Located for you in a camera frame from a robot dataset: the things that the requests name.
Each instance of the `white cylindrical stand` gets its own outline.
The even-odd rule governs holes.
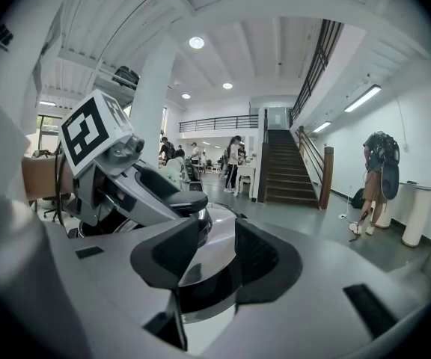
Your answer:
[[[372,202],[372,207],[375,208],[375,202]],[[372,220],[373,220],[373,212],[370,217],[370,221]],[[392,221],[391,206],[390,206],[390,201],[387,201],[387,203],[385,203],[382,207],[382,213],[380,214],[379,219],[375,224],[375,227],[379,229],[388,229],[391,221]]]
[[[427,222],[428,213],[431,204],[431,189],[417,187],[415,192],[415,203],[410,213],[409,221],[402,237],[402,242],[411,248],[418,245],[422,233],[424,232],[425,223]]]

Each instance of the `staircase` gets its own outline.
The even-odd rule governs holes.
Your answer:
[[[319,209],[317,194],[288,130],[269,130],[269,170],[266,201]]]

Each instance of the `shorts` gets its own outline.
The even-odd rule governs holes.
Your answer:
[[[364,200],[376,203],[387,203],[387,199],[382,194],[382,172],[369,171],[365,180]]]

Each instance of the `man with backpack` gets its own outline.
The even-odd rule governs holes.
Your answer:
[[[176,149],[174,148],[174,145],[172,142],[168,141],[167,137],[162,137],[162,146],[161,151],[159,152],[159,157],[164,153],[164,156],[162,159],[164,160],[165,164],[168,163],[170,159],[174,159],[176,156]]]
[[[382,193],[382,165],[385,160],[385,150],[387,149],[385,144],[387,143],[395,143],[395,141],[390,135],[386,135],[384,132],[375,132],[364,142],[367,177],[362,195],[364,204],[360,220],[357,223],[357,229],[354,231],[355,234],[362,234],[365,218],[369,215],[372,202],[375,201],[372,221],[365,230],[365,233],[371,236],[375,230],[375,224],[382,214],[383,205],[387,203],[387,199]]]

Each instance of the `black pants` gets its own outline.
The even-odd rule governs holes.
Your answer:
[[[226,188],[235,188],[237,178],[237,165],[230,165],[227,168],[227,180],[225,181]]]

